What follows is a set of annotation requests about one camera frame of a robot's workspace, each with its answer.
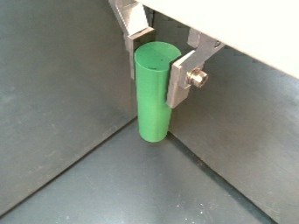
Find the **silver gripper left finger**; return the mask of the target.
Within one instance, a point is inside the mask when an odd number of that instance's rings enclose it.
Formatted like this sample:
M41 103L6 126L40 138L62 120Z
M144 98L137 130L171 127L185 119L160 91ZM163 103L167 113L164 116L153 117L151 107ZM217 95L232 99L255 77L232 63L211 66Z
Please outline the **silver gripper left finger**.
M124 33L125 49L129 55L131 79L136 78L135 51L155 41L155 29L149 26L145 8L136 0L108 0Z

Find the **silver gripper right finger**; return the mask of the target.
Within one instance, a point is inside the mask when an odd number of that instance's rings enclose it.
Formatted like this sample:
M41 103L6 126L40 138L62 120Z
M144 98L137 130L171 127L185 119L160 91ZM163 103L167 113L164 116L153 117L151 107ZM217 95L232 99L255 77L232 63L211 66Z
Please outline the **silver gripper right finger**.
M221 42L195 29L189 29L187 43L192 50L172 63L171 68L167 104L172 109L188 97L191 86L200 88L205 84L204 62L224 47Z

